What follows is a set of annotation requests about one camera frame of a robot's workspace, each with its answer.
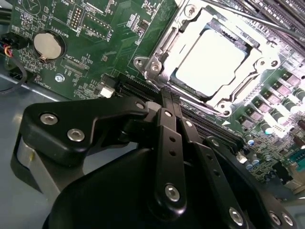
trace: chip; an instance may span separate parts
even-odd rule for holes
[[[292,86],[298,86],[301,82],[301,80],[294,75],[290,76],[286,81]]]
[[[281,146],[282,144],[283,144],[283,142],[280,140],[277,140],[276,142],[274,142],[275,146]]]
[[[281,94],[283,96],[287,96],[287,95],[291,94],[291,91],[284,85],[281,85],[276,91],[279,92],[279,94]]]

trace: black mounting arm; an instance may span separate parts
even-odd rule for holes
[[[84,175],[86,156],[138,148]],[[296,223],[218,139],[202,141],[162,90],[26,108],[11,161],[52,206],[44,228],[283,228]]]

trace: silver screw head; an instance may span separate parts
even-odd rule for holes
[[[187,18],[193,18],[195,15],[194,13],[196,12],[196,7],[192,4],[187,5],[184,9],[184,14],[186,15]]]
[[[276,214],[274,214],[273,212],[270,212],[270,217],[273,220],[273,222],[276,223],[276,225],[278,225],[278,226],[281,225],[281,221]]]
[[[136,63],[139,67],[141,67],[143,65],[143,61],[141,61],[141,60],[137,60]]]
[[[71,129],[67,132],[68,138],[73,142],[81,142],[85,138],[83,131],[79,129]]]
[[[189,126],[189,127],[192,127],[193,124],[190,122],[190,121],[185,121],[185,123]]]
[[[219,143],[218,143],[216,140],[214,140],[214,139],[212,139],[212,143],[213,143],[215,146],[219,146]]]
[[[169,116],[169,117],[172,117],[172,114],[169,113],[168,111],[165,111],[165,114],[166,114],[167,116]]]
[[[180,193],[173,185],[165,187],[165,194],[172,202],[177,202],[180,199]]]
[[[242,226],[244,224],[244,220],[243,217],[241,216],[241,214],[233,207],[229,208],[229,213],[231,216],[231,219],[238,225],[238,226]]]
[[[288,223],[290,226],[294,225],[293,221],[290,219],[290,217],[286,213],[282,212],[282,216],[283,216],[284,220],[286,221],[286,223]]]
[[[59,82],[59,83],[62,83],[62,82],[65,81],[65,77],[62,74],[56,74],[55,75],[55,81]]]
[[[40,116],[40,121],[45,125],[54,125],[58,122],[58,118],[53,114],[43,114]]]

